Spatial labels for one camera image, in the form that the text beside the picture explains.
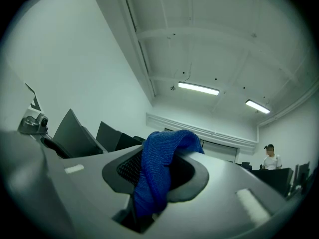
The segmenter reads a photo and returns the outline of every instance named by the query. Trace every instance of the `black cap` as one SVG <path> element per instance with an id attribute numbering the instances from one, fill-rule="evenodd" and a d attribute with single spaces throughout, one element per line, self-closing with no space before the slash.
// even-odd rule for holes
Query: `black cap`
<path id="1" fill-rule="evenodd" d="M 265 146 L 264 149 L 266 149 L 266 148 L 268 148 L 268 147 L 274 148 L 274 146 L 273 146 L 272 144 L 268 144 L 268 145 Z"/>

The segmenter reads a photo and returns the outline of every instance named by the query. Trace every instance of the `blue towel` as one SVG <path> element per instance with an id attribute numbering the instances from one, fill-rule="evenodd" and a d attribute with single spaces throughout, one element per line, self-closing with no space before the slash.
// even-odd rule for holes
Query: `blue towel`
<path id="1" fill-rule="evenodd" d="M 144 142 L 142 170 L 134 192 L 137 217 L 165 209 L 170 188 L 168 165 L 177 148 L 204 153 L 198 136 L 188 130 L 154 132 Z"/>

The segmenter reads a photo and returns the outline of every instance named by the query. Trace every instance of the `fluorescent light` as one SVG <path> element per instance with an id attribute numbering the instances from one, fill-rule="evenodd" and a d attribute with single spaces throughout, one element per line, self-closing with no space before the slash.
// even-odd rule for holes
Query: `fluorescent light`
<path id="1" fill-rule="evenodd" d="M 253 107 L 253 108 L 255 108 L 255 109 L 257 109 L 257 110 L 259 110 L 259 111 L 261 111 L 261 112 L 263 112 L 263 113 L 265 113 L 265 114 L 268 114 L 270 112 L 270 110 L 268 110 L 267 108 L 255 103 L 255 102 L 253 102 L 251 100 L 247 100 L 246 104 L 251 106 L 251 107 Z"/>
<path id="2" fill-rule="evenodd" d="M 203 87 L 200 85 L 196 85 L 196 84 L 190 84 L 190 83 L 185 83 L 185 82 L 179 82 L 178 86 L 180 88 L 185 88 L 185 89 L 189 89 L 189 90 L 196 90 L 196 91 L 201 91 L 201 92 L 205 92 L 208 94 L 212 94 L 212 95 L 218 95 L 219 90 L 216 89 L 212 89 L 212 88 L 208 88 L 208 87 Z"/>

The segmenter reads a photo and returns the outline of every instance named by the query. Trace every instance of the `white wall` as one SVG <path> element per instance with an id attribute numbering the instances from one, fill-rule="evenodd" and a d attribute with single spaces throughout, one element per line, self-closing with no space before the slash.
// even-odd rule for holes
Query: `white wall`
<path id="1" fill-rule="evenodd" d="M 168 97 L 156 96 L 151 114 L 249 140 L 256 140 L 256 126 L 225 114 L 214 114 L 206 107 L 189 105 Z"/>
<path id="2" fill-rule="evenodd" d="M 250 162 L 253 169 L 259 169 L 266 157 L 264 147 L 267 144 L 274 145 L 283 168 L 294 170 L 295 165 L 310 161 L 312 172 L 319 158 L 319 92 L 289 114 L 261 127 L 254 155 L 241 154 L 238 162 Z"/>
<path id="3" fill-rule="evenodd" d="M 54 135 L 71 108 L 96 136 L 100 121 L 147 137 L 151 108 L 95 0 L 26 5 L 2 44 L 5 63 L 37 92 Z"/>

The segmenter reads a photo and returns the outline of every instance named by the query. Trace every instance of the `man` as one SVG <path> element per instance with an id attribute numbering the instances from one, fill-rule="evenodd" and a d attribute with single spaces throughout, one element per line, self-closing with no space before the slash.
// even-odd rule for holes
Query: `man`
<path id="1" fill-rule="evenodd" d="M 282 167 L 281 158 L 279 155 L 275 154 L 275 148 L 272 144 L 265 147 L 266 155 L 263 163 L 263 169 L 275 170 Z"/>

